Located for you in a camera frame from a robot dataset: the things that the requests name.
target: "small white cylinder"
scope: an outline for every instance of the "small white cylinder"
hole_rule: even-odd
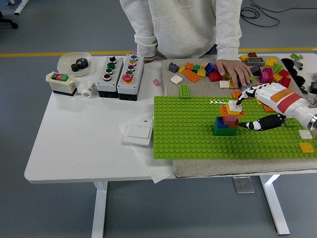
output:
[[[91,96],[94,93],[95,87],[96,87],[96,85],[93,81],[88,81],[88,83],[86,84],[86,88],[82,93],[83,97],[91,98]]]

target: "gray control box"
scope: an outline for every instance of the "gray control box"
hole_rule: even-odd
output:
[[[124,61],[123,69],[117,85],[117,90],[119,94],[119,99],[137,101],[144,70],[144,57],[137,56],[138,60],[136,61],[136,65],[134,66],[135,70],[133,72],[133,79],[131,83],[127,84],[123,81],[122,76],[125,75],[126,72],[129,70],[128,66],[129,62],[131,61],[131,56],[135,57],[135,55],[127,55],[127,58]]]
[[[110,57],[106,58],[103,70],[101,71],[101,74],[99,76],[97,82],[97,90],[100,97],[117,98],[117,84],[123,67],[123,58],[116,58],[117,63],[115,64],[115,68],[113,69],[113,74],[111,74],[111,80],[104,81],[104,75],[106,74],[106,69],[108,68],[107,64],[109,63],[109,58]]]

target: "black gear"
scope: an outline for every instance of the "black gear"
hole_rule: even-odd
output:
[[[73,63],[73,64],[71,65],[71,70],[72,70],[73,72],[77,72],[77,71],[79,70],[78,65],[77,65],[76,63]]]
[[[85,69],[88,67],[88,60],[85,58],[80,58],[76,60],[76,64],[78,65],[80,69]]]

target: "white table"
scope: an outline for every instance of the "white table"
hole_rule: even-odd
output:
[[[289,58],[290,54],[275,54]],[[306,80],[314,69],[317,55],[303,54]],[[78,80],[96,82],[105,57],[93,57],[91,71]],[[118,126],[153,111],[153,97],[163,95],[161,61],[145,64],[138,101],[100,98],[95,91],[91,99],[52,93],[32,153],[25,170],[31,183],[94,182],[97,188],[92,237],[103,237],[108,181],[151,179],[131,147],[123,143]],[[272,182],[278,175],[261,177],[279,234],[289,234]]]

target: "robotic arm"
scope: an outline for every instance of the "robotic arm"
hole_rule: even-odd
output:
[[[252,130],[268,130],[282,126],[286,118],[296,118],[309,129],[317,128],[317,108],[297,93],[279,83],[266,83],[251,87],[242,92],[237,101],[240,105],[248,97],[257,98],[263,104],[273,108],[278,114],[239,125]]]

